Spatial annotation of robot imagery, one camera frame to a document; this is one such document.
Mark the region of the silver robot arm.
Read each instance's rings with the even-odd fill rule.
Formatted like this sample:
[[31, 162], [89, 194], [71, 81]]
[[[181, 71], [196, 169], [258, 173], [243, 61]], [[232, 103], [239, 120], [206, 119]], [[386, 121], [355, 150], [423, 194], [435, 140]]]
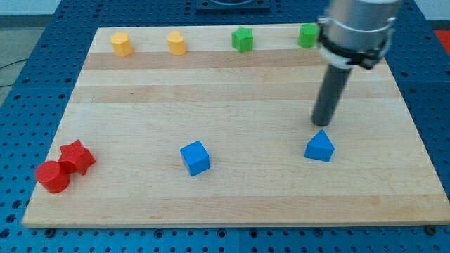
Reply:
[[401, 0], [331, 0], [317, 19], [319, 51], [333, 66], [371, 69], [389, 51]]

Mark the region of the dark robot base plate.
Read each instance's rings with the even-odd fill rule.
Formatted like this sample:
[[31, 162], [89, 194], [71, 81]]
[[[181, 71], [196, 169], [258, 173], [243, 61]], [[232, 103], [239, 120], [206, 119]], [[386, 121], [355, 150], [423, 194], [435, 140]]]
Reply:
[[222, 11], [269, 11], [272, 0], [196, 0], [196, 13]]

